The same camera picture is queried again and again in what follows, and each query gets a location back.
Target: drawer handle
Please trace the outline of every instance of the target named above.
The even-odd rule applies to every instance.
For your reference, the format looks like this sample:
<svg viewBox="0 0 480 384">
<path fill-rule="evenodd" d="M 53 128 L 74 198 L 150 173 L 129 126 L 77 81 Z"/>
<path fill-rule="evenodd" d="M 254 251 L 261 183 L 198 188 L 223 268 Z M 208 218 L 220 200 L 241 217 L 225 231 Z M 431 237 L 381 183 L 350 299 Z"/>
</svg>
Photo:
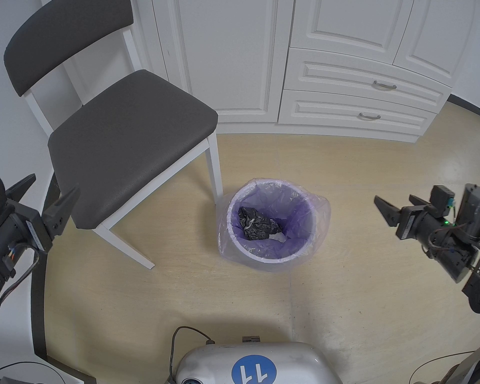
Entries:
<svg viewBox="0 0 480 384">
<path fill-rule="evenodd" d="M 367 116 L 367 115 L 364 115 L 363 113 L 359 113 L 359 116 L 360 117 L 364 117 L 366 119 L 370 119 L 370 120 L 378 120 L 378 119 L 381 119 L 382 116 L 378 115 L 378 116 Z"/>
<path fill-rule="evenodd" d="M 373 82 L 375 85 L 378 85 L 379 87 L 386 88 L 386 89 L 396 89 L 396 85 L 387 85 L 387 84 L 382 84 L 379 83 L 378 81 Z"/>
</svg>

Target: floor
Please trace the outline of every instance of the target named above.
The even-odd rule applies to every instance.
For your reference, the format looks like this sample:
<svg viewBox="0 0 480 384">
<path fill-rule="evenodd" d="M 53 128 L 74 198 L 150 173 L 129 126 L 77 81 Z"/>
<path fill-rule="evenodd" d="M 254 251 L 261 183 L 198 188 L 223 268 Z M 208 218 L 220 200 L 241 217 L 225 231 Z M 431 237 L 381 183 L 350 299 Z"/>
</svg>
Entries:
<svg viewBox="0 0 480 384">
<path fill-rule="evenodd" d="M 479 347 L 480 315 L 414 240 L 399 241 L 373 205 L 457 193 L 480 180 L 480 116 L 447 103 L 416 144 L 333 136 L 220 135 L 225 192 L 286 179 L 325 196 L 332 220 L 315 257 L 290 273 L 220 258 L 204 155 L 114 228 L 151 271 L 72 222 L 48 257 L 49 354 L 99 383 L 163 383 L 171 335 L 198 327 L 217 343 L 242 336 L 319 347 L 343 383 L 406 384 L 420 364 Z M 204 340 L 184 330 L 175 363 Z M 421 368 L 431 383 L 462 357 Z"/>
</svg>

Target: chair seat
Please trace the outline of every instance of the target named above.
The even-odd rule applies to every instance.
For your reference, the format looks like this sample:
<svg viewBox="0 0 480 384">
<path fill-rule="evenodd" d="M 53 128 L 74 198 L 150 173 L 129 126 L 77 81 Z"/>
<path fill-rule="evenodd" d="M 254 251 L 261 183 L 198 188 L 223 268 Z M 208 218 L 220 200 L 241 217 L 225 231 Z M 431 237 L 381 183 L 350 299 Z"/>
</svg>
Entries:
<svg viewBox="0 0 480 384">
<path fill-rule="evenodd" d="M 146 70 L 107 88 L 58 127 L 48 148 L 60 191 L 80 186 L 77 228 L 94 229 L 216 128 L 217 113 Z"/>
</svg>

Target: trash can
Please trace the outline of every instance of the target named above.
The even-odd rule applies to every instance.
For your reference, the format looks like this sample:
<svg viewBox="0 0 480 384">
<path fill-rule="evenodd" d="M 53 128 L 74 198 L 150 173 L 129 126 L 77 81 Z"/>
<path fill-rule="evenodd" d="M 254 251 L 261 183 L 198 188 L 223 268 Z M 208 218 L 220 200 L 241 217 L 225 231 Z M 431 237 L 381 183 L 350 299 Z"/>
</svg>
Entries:
<svg viewBox="0 0 480 384">
<path fill-rule="evenodd" d="M 248 240 L 239 209 L 255 208 L 276 221 L 284 241 Z M 217 204 L 218 249 L 222 257 L 267 272 L 283 272 L 311 259 L 330 224 L 330 203 L 285 180 L 253 179 Z"/>
</svg>

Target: chair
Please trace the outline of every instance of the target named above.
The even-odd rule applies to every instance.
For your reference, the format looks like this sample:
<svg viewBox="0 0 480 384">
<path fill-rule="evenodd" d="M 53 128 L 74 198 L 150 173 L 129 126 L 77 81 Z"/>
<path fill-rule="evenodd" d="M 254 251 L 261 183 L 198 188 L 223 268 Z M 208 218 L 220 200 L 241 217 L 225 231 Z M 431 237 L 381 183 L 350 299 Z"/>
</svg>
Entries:
<svg viewBox="0 0 480 384">
<path fill-rule="evenodd" d="M 130 25 L 130 0 L 52 0 L 32 15 L 5 49 L 10 81 L 49 135 L 60 191 L 80 186 L 72 219 L 147 268 L 154 264 L 110 229 L 201 153 L 215 202 L 223 195 L 217 113 L 143 70 Z M 53 130 L 30 88 L 62 62 L 122 30 L 134 72 L 93 98 Z"/>
</svg>

